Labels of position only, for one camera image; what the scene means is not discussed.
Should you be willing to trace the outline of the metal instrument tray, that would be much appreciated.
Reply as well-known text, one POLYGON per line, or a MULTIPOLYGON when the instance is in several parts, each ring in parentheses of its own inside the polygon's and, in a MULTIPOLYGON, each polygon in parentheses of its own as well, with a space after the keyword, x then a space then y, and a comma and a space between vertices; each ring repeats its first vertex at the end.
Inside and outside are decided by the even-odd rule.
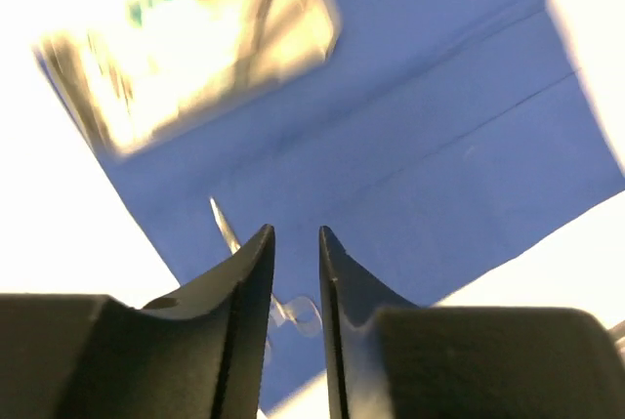
POLYGON ((35 49, 91 149, 134 154, 332 55, 335 0, 171 0, 142 27, 126 1, 35 49))

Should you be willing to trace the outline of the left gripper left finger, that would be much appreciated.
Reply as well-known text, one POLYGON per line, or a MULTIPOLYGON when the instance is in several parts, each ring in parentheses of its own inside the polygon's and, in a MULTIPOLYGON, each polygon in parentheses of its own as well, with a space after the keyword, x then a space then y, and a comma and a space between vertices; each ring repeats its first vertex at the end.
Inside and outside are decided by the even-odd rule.
POLYGON ((3 295, 2 416, 255 417, 274 244, 263 226, 142 309, 107 295, 3 295))

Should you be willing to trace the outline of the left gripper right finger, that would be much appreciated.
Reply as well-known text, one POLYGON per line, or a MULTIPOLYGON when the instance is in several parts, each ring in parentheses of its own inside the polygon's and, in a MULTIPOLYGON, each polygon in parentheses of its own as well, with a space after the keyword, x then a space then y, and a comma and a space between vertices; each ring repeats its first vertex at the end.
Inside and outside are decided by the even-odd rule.
POLYGON ((624 365, 576 309, 422 308, 319 231, 334 418, 620 418, 624 365))

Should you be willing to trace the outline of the blue surgical drape cloth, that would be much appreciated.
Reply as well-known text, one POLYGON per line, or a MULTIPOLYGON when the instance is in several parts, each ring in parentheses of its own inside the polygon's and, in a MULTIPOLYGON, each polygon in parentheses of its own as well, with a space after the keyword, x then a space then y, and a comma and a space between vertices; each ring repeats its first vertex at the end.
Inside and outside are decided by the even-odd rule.
POLYGON ((276 233, 274 289, 317 298, 318 230, 404 297, 442 299, 624 177, 544 0, 338 0, 330 60, 127 159, 98 160, 180 282, 276 233))

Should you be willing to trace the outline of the steel needle holder forceps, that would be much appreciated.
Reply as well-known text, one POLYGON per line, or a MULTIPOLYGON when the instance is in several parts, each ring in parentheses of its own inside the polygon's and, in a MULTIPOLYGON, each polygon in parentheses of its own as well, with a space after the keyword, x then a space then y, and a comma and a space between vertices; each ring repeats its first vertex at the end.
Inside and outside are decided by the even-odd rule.
MULTIPOLYGON (((208 197, 216 226, 231 255, 236 254, 241 243, 223 213, 218 201, 212 195, 208 197)), ((268 321, 268 335, 265 340, 264 365, 272 358, 271 333, 285 324, 293 325, 300 335, 311 338, 322 331, 322 318, 315 301, 308 296, 297 296, 289 301, 280 301, 271 293, 268 321)))

